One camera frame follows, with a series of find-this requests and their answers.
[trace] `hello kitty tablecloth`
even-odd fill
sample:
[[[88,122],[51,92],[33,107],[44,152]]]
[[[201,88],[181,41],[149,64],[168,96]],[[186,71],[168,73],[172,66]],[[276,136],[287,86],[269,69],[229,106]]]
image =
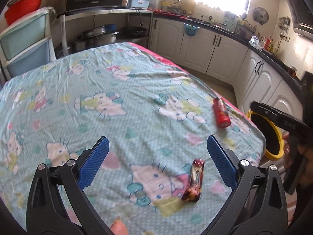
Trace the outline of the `hello kitty tablecloth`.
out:
[[[103,135],[109,154],[84,191],[107,225],[121,216],[133,235],[200,234],[231,192],[207,151],[208,136],[254,165],[265,149],[261,132],[229,104],[232,124],[217,128],[216,96],[198,78],[128,43],[15,77],[0,92],[0,196],[25,228],[38,164],[63,165]],[[195,158],[205,159],[201,199],[182,204]]]

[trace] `metal screw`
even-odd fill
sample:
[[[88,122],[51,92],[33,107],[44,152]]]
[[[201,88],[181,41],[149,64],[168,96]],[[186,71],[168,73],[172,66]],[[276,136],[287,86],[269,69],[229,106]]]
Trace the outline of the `metal screw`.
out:
[[[249,162],[247,160],[242,160],[240,163],[242,166],[249,166]]]
[[[75,164],[75,160],[74,159],[70,159],[66,162],[67,166],[73,166]]]
[[[270,166],[270,168],[271,168],[272,170],[277,170],[277,167],[276,167],[274,164],[272,164],[272,165]]]
[[[38,165],[38,169],[39,169],[39,170],[42,170],[42,169],[44,169],[45,167],[46,167],[45,164],[39,164],[39,165]]]

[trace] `human hand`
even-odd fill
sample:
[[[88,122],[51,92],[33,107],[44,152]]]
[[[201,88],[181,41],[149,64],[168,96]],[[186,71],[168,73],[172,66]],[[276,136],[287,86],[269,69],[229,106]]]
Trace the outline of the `human hand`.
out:
[[[283,139],[285,140],[284,146],[284,168],[285,170],[289,169],[292,165],[292,158],[290,157],[290,146],[288,143],[289,134],[285,135]],[[298,145],[298,151],[301,155],[304,155],[308,158],[306,168],[302,174],[299,184],[302,188],[307,187],[308,185],[313,184],[313,147],[309,147],[305,144]]]
[[[110,227],[111,231],[115,234],[115,235],[128,235],[128,230],[126,225],[124,225],[124,223],[122,223],[121,218],[117,217],[113,224]]]

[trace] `floor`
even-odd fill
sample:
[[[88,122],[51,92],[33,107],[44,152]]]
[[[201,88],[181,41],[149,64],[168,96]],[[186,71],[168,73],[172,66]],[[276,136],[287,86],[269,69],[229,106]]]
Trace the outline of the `floor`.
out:
[[[209,75],[200,73],[198,71],[186,68],[181,66],[184,70],[188,71],[190,74],[198,77],[201,79],[204,83],[206,83],[209,87],[211,87],[214,91],[216,91],[218,94],[223,96],[225,99],[227,99],[231,104],[233,104],[235,107],[238,107],[236,96],[234,93],[234,89],[231,85],[222,82],[220,80],[217,80],[213,77],[210,77]]]

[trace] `black countertop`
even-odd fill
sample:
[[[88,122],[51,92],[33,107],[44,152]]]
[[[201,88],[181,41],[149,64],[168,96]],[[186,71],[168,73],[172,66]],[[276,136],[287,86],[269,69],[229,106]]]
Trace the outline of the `black countertop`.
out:
[[[260,51],[256,49],[255,47],[251,46],[249,44],[248,40],[243,40],[236,36],[234,33],[227,31],[225,29],[221,29],[219,27],[213,26],[210,23],[207,22],[198,22],[197,20],[193,20],[191,18],[182,18],[180,16],[171,15],[171,14],[165,14],[165,13],[155,13],[154,17],[156,18],[165,18],[165,19],[171,19],[175,21],[180,21],[183,23],[192,23],[193,26],[199,26],[204,29],[208,29],[210,31],[213,31],[217,34],[221,34],[223,36],[226,36],[228,38],[231,38],[246,47],[250,48],[253,52],[258,54],[260,57],[262,57],[267,63],[269,63],[284,79],[284,81],[287,83],[287,85],[290,87],[290,89],[295,93],[299,101],[303,104],[303,91],[301,89],[301,81],[297,77],[291,77],[287,71],[288,66],[284,64],[281,60],[279,60],[277,57],[265,52]]]

